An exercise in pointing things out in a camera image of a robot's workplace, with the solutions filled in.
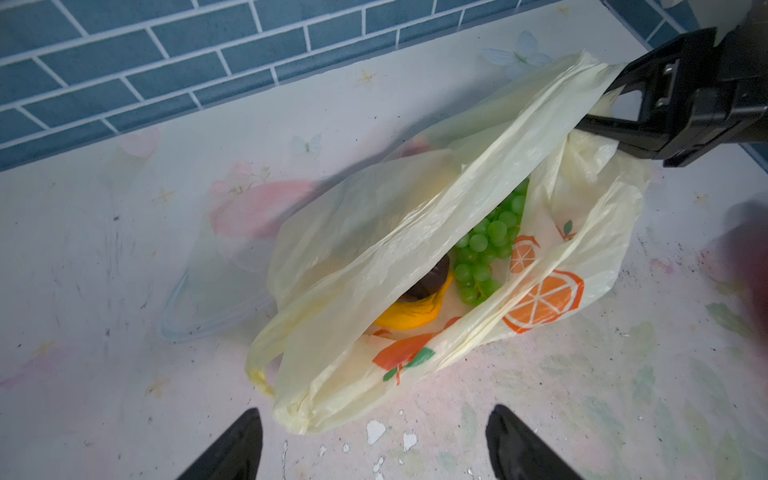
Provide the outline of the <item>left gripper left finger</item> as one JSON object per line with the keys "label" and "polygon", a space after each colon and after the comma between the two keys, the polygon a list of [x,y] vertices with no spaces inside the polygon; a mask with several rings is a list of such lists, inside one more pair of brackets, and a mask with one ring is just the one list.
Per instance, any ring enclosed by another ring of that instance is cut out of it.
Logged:
{"label": "left gripper left finger", "polygon": [[248,409],[178,477],[178,480],[254,480],[261,460],[263,438],[258,409]]}

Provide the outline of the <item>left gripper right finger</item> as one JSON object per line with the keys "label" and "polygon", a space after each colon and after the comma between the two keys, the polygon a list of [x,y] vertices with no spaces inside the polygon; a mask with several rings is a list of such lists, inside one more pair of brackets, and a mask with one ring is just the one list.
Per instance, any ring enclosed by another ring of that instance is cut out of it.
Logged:
{"label": "left gripper right finger", "polygon": [[582,480],[508,407],[494,406],[485,429],[490,464],[501,480]]}

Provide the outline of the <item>yellow plastic fruit-print bag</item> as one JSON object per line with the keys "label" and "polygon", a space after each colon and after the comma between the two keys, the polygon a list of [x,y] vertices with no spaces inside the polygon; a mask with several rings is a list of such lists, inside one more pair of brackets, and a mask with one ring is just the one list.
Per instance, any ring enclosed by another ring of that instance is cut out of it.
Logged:
{"label": "yellow plastic fruit-print bag", "polygon": [[[649,166],[577,124],[606,114],[620,67],[563,57],[422,131],[281,226],[267,276],[276,316],[253,341],[250,380],[278,424],[317,434],[366,415],[472,349],[571,316],[614,285]],[[494,291],[476,306],[446,288],[437,318],[378,318],[484,217],[525,204]]]}

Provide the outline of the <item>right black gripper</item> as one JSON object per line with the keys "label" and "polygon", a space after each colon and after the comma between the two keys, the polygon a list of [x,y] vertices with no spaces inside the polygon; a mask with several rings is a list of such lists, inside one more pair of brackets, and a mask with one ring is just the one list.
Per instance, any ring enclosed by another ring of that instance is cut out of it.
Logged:
{"label": "right black gripper", "polygon": [[641,159],[683,167],[721,144],[767,155],[767,4],[752,1],[732,27],[701,21],[629,63],[609,87],[607,113],[578,128]]}

